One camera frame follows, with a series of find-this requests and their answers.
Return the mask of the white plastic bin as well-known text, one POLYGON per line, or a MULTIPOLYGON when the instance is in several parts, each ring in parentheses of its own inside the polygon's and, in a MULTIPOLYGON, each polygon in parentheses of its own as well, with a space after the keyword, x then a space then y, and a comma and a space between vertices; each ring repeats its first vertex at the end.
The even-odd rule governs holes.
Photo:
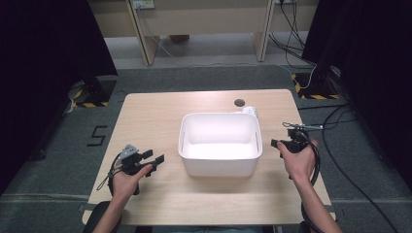
POLYGON ((193 177, 250 177, 262 155, 258 119, 243 113, 197 113, 181 124, 178 152, 193 177))

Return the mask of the person's left hand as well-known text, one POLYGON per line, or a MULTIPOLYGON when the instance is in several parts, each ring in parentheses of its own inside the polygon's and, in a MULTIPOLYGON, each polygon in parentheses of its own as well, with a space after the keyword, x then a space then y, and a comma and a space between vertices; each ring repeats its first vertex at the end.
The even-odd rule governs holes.
POLYGON ((126 203, 135 192, 139 181, 152 170, 152 165, 146 165, 133 176, 117 169, 113 176, 113 200, 117 203, 126 203))

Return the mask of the black stand base striped tape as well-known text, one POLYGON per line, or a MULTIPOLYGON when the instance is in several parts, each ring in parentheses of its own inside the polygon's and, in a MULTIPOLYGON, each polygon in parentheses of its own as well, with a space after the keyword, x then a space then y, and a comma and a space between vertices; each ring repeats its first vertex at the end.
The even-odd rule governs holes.
POLYGON ((328 71, 321 71, 315 66, 309 72, 292 75, 297 96, 301 99, 338 99, 338 92, 328 76, 328 71))
POLYGON ((73 99, 74 106, 80 108, 106 107, 116 85, 116 80, 91 78, 84 81, 73 99))

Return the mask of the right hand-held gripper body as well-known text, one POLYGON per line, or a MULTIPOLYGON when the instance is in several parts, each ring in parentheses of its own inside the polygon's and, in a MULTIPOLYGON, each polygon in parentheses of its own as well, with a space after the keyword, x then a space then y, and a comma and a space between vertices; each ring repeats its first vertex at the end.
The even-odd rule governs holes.
POLYGON ((323 130, 324 128, 322 126, 312 126, 289 122, 283 122, 282 125, 287 128, 287 134, 290 140, 281 140, 281 143, 289 152, 299 153, 307 146, 310 146, 314 153, 319 152, 317 147, 310 140, 309 131, 323 130))

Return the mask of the black curtain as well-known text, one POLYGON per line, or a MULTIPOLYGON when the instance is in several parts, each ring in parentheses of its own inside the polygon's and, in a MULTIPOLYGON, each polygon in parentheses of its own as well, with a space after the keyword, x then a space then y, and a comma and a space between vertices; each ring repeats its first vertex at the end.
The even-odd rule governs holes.
POLYGON ((412 0, 319 0, 303 57, 341 71, 362 121, 412 190, 412 0))
POLYGON ((88 0, 0 0, 0 195, 80 81, 117 72, 88 0))

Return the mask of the beige wooden desk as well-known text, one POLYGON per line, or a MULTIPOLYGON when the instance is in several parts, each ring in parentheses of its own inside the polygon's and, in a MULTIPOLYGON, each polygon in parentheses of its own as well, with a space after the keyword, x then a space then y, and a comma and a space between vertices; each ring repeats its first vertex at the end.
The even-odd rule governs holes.
POLYGON ((168 35, 252 36, 257 60, 265 58, 268 34, 286 32, 293 21, 307 31, 320 0, 154 0, 136 10, 132 0, 88 0, 106 38, 136 37, 143 61, 154 63, 160 38, 168 35))

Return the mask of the person's right hand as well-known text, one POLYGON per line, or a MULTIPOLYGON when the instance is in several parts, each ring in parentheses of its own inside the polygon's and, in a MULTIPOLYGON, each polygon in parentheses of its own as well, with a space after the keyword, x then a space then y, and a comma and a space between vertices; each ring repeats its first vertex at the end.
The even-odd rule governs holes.
POLYGON ((311 146, 298 153, 290 152, 282 143, 277 143, 278 150, 283 156, 286 171, 296 186, 310 185, 310 177, 315 169, 315 153, 311 146))

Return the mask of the white wall socket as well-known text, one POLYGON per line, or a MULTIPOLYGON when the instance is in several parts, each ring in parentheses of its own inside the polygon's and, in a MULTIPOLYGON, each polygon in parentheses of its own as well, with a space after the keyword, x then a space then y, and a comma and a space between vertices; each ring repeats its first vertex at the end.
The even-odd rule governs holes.
POLYGON ((132 0, 132 4, 136 10, 150 10, 155 7, 154 0, 132 0))

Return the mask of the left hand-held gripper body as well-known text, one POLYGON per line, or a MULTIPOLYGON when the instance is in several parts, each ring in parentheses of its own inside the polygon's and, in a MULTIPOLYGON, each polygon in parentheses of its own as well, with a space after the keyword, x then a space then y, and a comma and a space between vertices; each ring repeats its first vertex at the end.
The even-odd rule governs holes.
POLYGON ((141 163, 141 161, 144 160, 141 154, 142 153, 140 153, 136 147, 132 145, 125 146, 125 148, 120 153, 120 164, 125 174, 134 176, 149 164, 152 165, 152 169, 147 174, 147 177, 149 177, 152 172, 156 170, 157 164, 154 161, 141 163))

